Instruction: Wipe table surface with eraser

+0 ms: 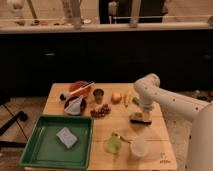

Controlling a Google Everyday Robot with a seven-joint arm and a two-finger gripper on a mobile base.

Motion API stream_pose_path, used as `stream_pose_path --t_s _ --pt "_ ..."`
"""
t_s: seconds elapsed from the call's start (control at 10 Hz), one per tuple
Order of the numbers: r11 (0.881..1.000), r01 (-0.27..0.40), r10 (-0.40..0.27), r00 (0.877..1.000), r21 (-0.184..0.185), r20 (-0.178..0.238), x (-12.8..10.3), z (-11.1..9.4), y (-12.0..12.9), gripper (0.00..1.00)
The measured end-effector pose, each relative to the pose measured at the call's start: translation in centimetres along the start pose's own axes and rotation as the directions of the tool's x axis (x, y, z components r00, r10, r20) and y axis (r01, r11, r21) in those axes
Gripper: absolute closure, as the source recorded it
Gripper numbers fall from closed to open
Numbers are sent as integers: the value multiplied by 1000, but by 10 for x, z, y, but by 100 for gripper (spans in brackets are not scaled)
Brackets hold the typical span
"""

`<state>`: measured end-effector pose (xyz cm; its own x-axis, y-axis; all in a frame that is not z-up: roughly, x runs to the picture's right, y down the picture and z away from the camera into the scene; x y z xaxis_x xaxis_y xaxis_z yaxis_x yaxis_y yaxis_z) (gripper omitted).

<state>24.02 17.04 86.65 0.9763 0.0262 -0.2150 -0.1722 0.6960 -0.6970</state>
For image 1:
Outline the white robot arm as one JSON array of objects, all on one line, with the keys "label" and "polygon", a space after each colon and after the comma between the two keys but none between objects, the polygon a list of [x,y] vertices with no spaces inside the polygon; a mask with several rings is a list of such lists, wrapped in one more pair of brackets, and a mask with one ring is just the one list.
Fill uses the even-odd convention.
[{"label": "white robot arm", "polygon": [[213,171],[213,101],[206,102],[160,87],[160,79],[148,74],[134,82],[143,112],[157,102],[192,123],[185,171]]}]

